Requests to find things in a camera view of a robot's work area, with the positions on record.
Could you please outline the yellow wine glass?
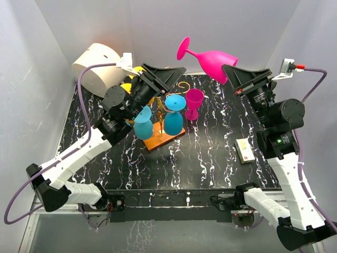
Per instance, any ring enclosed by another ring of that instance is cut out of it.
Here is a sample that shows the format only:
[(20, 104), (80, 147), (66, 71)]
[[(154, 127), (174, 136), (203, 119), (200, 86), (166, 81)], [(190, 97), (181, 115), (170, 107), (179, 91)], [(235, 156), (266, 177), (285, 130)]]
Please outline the yellow wine glass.
[(133, 70), (137, 73), (139, 73), (140, 71), (144, 71), (144, 69), (141, 66), (136, 66), (133, 68)]
[(124, 84), (121, 84), (121, 87), (122, 87), (128, 94), (131, 93), (131, 87), (132, 87), (132, 84), (131, 84), (131, 83), (124, 83)]

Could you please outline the blue wine glass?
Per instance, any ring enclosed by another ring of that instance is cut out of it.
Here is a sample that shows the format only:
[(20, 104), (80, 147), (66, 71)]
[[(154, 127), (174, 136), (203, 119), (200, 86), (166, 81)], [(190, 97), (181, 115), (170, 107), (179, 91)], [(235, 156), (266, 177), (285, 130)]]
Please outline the blue wine glass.
[(165, 105), (169, 109), (164, 118), (164, 131), (168, 135), (178, 135), (183, 129), (183, 117), (180, 113), (186, 106), (185, 98), (173, 94), (166, 98)]
[(149, 106), (145, 106), (143, 110), (134, 119), (135, 135), (140, 140), (147, 140), (153, 135), (153, 123), (151, 121), (152, 111)]

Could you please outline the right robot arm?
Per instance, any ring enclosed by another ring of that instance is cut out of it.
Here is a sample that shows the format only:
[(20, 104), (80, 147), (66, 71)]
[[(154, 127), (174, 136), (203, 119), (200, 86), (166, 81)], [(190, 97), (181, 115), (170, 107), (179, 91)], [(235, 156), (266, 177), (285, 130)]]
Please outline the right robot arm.
[(263, 129), (256, 133), (257, 143), (287, 203), (283, 207), (256, 183), (246, 183), (237, 186), (225, 204), (258, 211), (276, 229), (280, 242), (289, 251), (336, 235), (336, 223), (319, 207), (303, 171), (302, 148), (296, 130), (304, 125), (304, 101), (275, 101), (277, 81), (291, 78), (295, 71), (306, 71), (307, 67), (295, 64), (293, 59), (284, 59), (278, 76), (272, 76), (269, 69), (248, 71), (223, 65), (222, 70), (234, 93), (247, 97), (260, 120)]

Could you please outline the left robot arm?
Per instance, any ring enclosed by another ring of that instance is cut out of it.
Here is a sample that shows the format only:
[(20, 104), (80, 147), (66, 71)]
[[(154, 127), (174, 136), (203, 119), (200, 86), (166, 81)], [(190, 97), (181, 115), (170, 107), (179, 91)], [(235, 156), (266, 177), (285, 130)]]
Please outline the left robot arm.
[(101, 105), (104, 114), (87, 133), (68, 149), (41, 165), (31, 164), (26, 173), (42, 207), (53, 212), (66, 203), (90, 205), (104, 210), (110, 203), (110, 194), (99, 183), (69, 181), (80, 168), (99, 154), (109, 150), (131, 131), (134, 120), (153, 97), (167, 94), (185, 73), (184, 67), (160, 69), (142, 64), (131, 91), (120, 85), (108, 88)]

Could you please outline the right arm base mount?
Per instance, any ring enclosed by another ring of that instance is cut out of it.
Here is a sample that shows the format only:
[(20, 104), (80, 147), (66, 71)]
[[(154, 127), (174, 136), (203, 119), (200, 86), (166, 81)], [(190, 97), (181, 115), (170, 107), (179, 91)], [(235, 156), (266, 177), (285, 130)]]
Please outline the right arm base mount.
[(235, 194), (220, 193), (210, 197), (210, 202), (219, 211), (234, 211), (235, 213), (243, 213), (249, 215), (254, 213), (254, 209), (242, 204)]

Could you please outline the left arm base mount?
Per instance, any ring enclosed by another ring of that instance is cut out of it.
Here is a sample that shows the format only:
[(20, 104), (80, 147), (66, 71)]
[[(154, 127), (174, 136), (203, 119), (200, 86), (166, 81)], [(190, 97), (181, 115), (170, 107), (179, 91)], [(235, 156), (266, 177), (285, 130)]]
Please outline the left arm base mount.
[(80, 204), (79, 208), (82, 208), (85, 212), (122, 212), (125, 209), (125, 196), (123, 194), (108, 192), (95, 205)]

